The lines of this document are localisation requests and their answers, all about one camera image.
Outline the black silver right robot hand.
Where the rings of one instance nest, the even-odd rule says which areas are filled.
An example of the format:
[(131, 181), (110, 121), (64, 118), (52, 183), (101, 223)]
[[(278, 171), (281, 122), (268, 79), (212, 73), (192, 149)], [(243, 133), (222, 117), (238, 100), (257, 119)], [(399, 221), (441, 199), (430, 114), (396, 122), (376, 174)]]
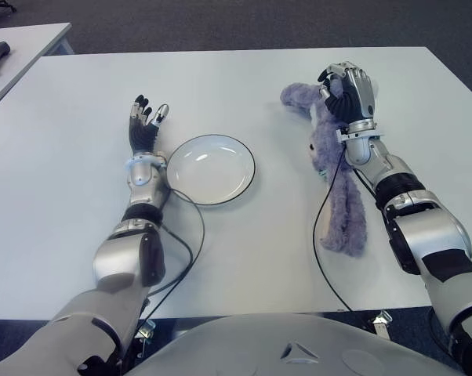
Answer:
[(375, 96), (364, 70), (349, 61), (334, 63), (321, 72), (318, 82), (327, 109), (347, 124), (349, 133), (376, 128)]

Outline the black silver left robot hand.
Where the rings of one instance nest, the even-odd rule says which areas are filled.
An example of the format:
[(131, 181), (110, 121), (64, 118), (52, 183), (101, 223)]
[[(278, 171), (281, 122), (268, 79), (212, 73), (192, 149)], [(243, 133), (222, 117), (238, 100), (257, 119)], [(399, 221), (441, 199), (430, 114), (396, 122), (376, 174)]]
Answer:
[(151, 116), (149, 100), (138, 95), (129, 116), (129, 144), (133, 154), (152, 153), (162, 122), (169, 113), (169, 105), (162, 104)]

